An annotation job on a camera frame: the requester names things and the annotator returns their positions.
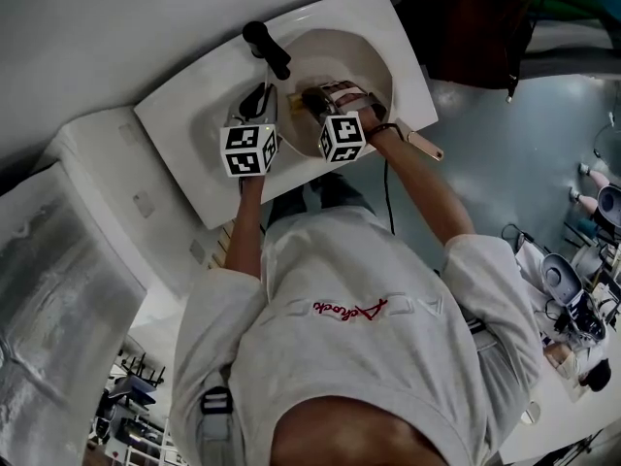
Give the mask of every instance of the black faucet handle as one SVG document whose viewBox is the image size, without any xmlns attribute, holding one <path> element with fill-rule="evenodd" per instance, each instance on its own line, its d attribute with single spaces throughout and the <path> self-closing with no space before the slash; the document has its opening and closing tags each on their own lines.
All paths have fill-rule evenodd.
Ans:
<svg viewBox="0 0 621 466">
<path fill-rule="evenodd" d="M 291 62 L 291 55 L 272 39 L 268 27 L 263 22 L 257 20 L 249 22 L 244 26 L 242 36 L 250 45 L 252 55 L 257 58 L 264 58 L 279 80 L 283 81 L 289 78 L 291 72 L 287 68 L 287 64 Z"/>
</svg>

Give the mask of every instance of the hair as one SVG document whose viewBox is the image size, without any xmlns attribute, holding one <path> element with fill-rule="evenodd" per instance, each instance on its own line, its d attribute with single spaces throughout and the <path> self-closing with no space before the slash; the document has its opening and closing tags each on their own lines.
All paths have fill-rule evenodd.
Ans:
<svg viewBox="0 0 621 466">
<path fill-rule="evenodd" d="M 604 359 L 600 364 L 593 368 L 587 376 L 580 381 L 582 386 L 589 386 L 594 392 L 604 390 L 605 386 L 610 381 L 610 363 L 608 359 Z"/>
</svg>

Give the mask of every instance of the gray floor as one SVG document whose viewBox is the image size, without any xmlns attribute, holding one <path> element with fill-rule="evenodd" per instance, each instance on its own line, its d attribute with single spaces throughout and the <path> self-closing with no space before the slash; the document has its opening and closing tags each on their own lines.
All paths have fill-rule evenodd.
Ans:
<svg viewBox="0 0 621 466">
<path fill-rule="evenodd" d="M 500 236 L 513 222 L 559 250 L 572 209 L 570 185 L 594 193 L 579 183 L 576 165 L 596 162 L 593 142 L 607 122 L 615 83 L 583 76 L 528 80 L 511 104 L 505 91 L 444 82 L 430 82 L 430 89 L 440 120 L 421 134 L 444 150 L 444 160 L 427 161 L 462 198 L 477 232 Z M 375 153 L 340 170 L 388 223 L 382 171 Z M 397 236 L 431 267 L 441 267 L 440 244 L 396 176 L 389 178 Z"/>
</svg>

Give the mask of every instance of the sink basin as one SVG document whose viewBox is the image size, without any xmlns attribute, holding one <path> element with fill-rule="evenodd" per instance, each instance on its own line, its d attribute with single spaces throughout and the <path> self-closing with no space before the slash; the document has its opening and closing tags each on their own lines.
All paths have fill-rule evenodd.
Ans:
<svg viewBox="0 0 621 466">
<path fill-rule="evenodd" d="M 345 163 L 319 157 L 319 126 L 291 115 L 287 96 L 306 86 L 351 80 L 372 91 L 412 129 L 438 120 L 416 56 L 390 0 L 323 0 L 265 23 L 291 55 L 290 78 L 278 87 L 278 130 L 287 143 L 266 177 L 263 201 Z M 149 137 L 208 228 L 233 218 L 240 196 L 219 154 L 219 129 L 231 103 L 265 81 L 267 65 L 242 36 L 210 51 L 136 106 Z M 364 153 L 372 150 L 367 146 Z"/>
<path fill-rule="evenodd" d="M 321 157 L 321 126 L 306 110 L 291 113 L 289 96 L 310 86 L 349 80 L 372 92 L 387 108 L 392 103 L 392 75 L 371 44 L 359 35 L 334 29 L 313 29 L 291 42 L 291 76 L 278 86 L 278 133 L 297 152 Z"/>
</svg>

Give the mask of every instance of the white sink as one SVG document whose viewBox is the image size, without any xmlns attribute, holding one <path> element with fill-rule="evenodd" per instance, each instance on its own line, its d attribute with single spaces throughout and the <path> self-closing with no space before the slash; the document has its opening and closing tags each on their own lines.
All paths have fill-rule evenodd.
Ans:
<svg viewBox="0 0 621 466">
<path fill-rule="evenodd" d="M 343 165 L 317 157 L 318 128 L 310 116 L 292 116 L 287 95 L 308 85 L 351 80 L 372 91 L 389 119 L 412 129 L 438 120 L 408 37 L 389 0 L 324 0 L 266 22 L 289 52 L 291 76 L 278 87 L 278 129 L 286 143 L 267 176 L 263 200 Z M 238 182 L 226 176 L 219 128 L 231 103 L 264 81 L 266 63 L 238 36 L 178 73 L 135 109 L 148 135 L 208 228 L 233 218 Z"/>
</svg>

